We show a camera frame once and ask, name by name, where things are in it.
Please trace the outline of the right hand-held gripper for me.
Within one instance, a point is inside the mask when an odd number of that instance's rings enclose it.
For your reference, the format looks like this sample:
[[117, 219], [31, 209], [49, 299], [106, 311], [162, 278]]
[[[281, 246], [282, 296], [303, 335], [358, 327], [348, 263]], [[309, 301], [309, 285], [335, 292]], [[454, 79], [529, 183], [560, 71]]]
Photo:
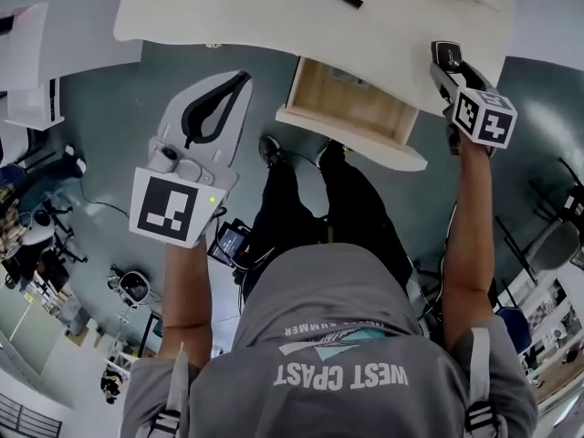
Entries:
[[[448, 103], [443, 111], [450, 153], [460, 154], [461, 138], [486, 147], [492, 156], [506, 149], [512, 137], [517, 112], [509, 98], [478, 71], [464, 71], [461, 45], [437, 40], [431, 43], [430, 74], [441, 97]], [[453, 75], [461, 75], [461, 86]]]

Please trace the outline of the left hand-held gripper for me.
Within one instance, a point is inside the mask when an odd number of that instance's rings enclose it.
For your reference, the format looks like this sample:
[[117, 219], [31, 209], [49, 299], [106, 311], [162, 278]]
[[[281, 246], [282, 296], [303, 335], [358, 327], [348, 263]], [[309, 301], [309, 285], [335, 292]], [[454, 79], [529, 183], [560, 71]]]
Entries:
[[[230, 166], [252, 94], [253, 81], [240, 70], [204, 78], [171, 99], [146, 165], [135, 169], [133, 233], [183, 248], [200, 242], [238, 181]], [[215, 152], [210, 159], [186, 149]]]

